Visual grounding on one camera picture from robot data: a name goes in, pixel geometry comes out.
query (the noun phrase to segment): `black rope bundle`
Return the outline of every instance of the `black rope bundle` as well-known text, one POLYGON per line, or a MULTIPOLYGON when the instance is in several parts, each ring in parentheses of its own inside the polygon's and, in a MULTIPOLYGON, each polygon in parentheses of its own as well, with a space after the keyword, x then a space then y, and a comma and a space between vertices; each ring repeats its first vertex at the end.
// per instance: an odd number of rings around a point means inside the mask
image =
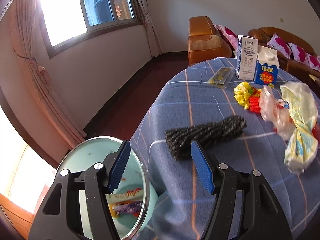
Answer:
POLYGON ((188 159, 191 158, 190 146, 193 140, 198 140, 203 148, 207 148, 238 137, 246 126, 247 123, 241 116, 233 115, 219 123, 210 122, 167 130, 165 140, 175 160, 188 159))

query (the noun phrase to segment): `table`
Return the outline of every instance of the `table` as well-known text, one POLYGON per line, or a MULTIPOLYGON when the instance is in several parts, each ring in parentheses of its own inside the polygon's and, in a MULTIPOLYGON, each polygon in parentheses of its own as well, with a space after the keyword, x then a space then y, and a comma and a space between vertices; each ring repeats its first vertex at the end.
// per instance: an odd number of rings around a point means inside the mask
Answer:
MULTIPOLYGON (((215 71, 225 66, 235 67, 236 59, 204 61, 173 77, 162 88, 131 138, 131 147, 142 157, 151 183, 160 194, 152 219, 138 238, 200 239, 215 196, 202 187, 192 160, 174 161, 164 140, 164 132, 171 128, 220 122, 233 114, 244 117, 247 128, 244 136, 212 148, 217 159, 236 171, 250 173, 258 169, 263 173, 284 210, 293 238, 303 231, 319 207, 318 157, 304 174, 292 175, 284 166, 286 142, 273 131, 272 123, 244 110, 234 99, 233 88, 241 81, 234 76, 224 90, 206 84, 215 71)), ((273 89, 276 98, 281 97, 279 86, 286 82, 298 80, 279 69, 273 89)), ((229 238, 236 236, 240 200, 241 192, 237 194, 229 238)))

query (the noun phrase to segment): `red snack package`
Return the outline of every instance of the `red snack package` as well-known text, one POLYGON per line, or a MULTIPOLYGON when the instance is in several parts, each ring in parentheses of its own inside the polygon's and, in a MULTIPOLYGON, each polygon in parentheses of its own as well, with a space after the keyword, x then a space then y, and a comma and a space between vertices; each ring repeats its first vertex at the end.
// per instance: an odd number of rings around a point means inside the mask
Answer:
POLYGON ((255 92, 249 97, 249 103, 250 103, 249 110, 251 112, 254 112, 257 114, 260 113, 259 98, 260 98, 259 90, 255 90, 255 92))

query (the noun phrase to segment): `milk carton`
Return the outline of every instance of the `milk carton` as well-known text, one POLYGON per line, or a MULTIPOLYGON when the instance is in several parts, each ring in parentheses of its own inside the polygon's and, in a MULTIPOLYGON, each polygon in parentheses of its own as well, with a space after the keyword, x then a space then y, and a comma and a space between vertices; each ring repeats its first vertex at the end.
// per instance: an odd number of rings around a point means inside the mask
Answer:
POLYGON ((238 35, 237 68, 238 79, 254 80, 256 70, 258 40, 249 36, 238 35))
POLYGON ((260 85, 275 85, 279 71, 277 51, 264 46, 258 46, 258 61, 254 82, 260 85))

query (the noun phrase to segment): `sofa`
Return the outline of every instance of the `sofa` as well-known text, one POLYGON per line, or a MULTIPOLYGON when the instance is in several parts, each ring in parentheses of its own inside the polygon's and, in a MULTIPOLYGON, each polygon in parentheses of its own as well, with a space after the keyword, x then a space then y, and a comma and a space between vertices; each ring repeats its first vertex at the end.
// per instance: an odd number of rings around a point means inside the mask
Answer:
MULTIPOLYGON (((287 31, 284 31, 279 28, 274 28, 274 27, 261 27, 259 29, 254 29, 249 31, 248 35, 251 37, 254 37, 258 39, 259 45, 265 46, 265 47, 270 47, 267 45, 267 42, 271 40, 273 34, 276 33, 280 38, 282 38, 285 42, 290 42, 293 44, 296 44, 300 47, 302 47, 305 52, 315 55, 315 51, 313 50, 312 46, 307 43, 305 40, 302 38, 289 33, 287 31)), ((320 72, 300 63, 295 61, 294 59, 288 59, 286 58, 281 52, 278 51, 278 59, 280 63, 280 68, 283 70, 287 71, 291 75, 295 76, 302 82, 307 83, 309 81, 309 75, 316 76, 320 78, 320 72)))
POLYGON ((188 38, 189 65, 216 57, 232 57, 232 51, 230 44, 217 35, 209 17, 190 18, 188 38))

